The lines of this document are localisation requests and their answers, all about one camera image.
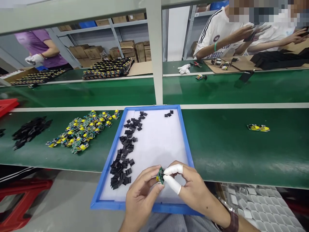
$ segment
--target gloved hand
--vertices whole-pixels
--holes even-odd
[[[35,62],[35,64],[43,63],[44,57],[42,57],[42,56],[39,55],[39,54],[35,54],[35,55],[33,55],[33,56],[31,57],[31,60],[32,60],[33,62]]]
[[[184,74],[184,73],[190,74],[190,71],[189,71],[188,68],[190,68],[190,64],[185,64],[185,65],[182,66],[182,67],[178,67],[180,75],[182,75],[182,74]]]
[[[35,65],[35,63],[32,61],[32,56],[28,56],[25,58],[25,61],[30,65]]]

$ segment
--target green workbench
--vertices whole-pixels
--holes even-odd
[[[0,163],[52,169],[101,172],[120,120],[113,120],[90,147],[73,155],[49,148],[47,141],[88,111],[11,112],[0,119]],[[309,109],[182,110],[195,168],[204,180],[309,189]],[[13,151],[11,135],[34,117],[47,115],[51,127]],[[265,124],[270,132],[249,131],[246,124]]]
[[[309,102],[309,70],[256,72],[239,85],[241,73],[163,77],[163,104]],[[153,78],[89,81],[0,88],[0,98],[18,98],[19,107],[153,105]]]

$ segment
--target red plastic stool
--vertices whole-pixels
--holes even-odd
[[[22,179],[0,189],[0,202],[4,197],[25,193],[12,213],[0,223],[0,232],[8,232],[24,227],[31,218],[23,218],[40,192],[50,189],[52,180]]]

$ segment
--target wristwatch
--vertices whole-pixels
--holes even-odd
[[[230,206],[228,203],[226,203],[222,198],[218,197],[218,200],[223,204],[223,206],[229,211],[231,215],[231,224],[223,229],[221,228],[222,232],[237,232],[239,229],[239,222],[238,222],[238,214],[236,213],[236,210]]]

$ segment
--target circuit board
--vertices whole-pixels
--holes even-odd
[[[161,182],[161,184],[164,183],[164,179],[163,179],[164,173],[163,172],[164,172],[164,169],[161,167],[159,169],[159,173],[157,174],[157,177],[156,177],[157,181]]]

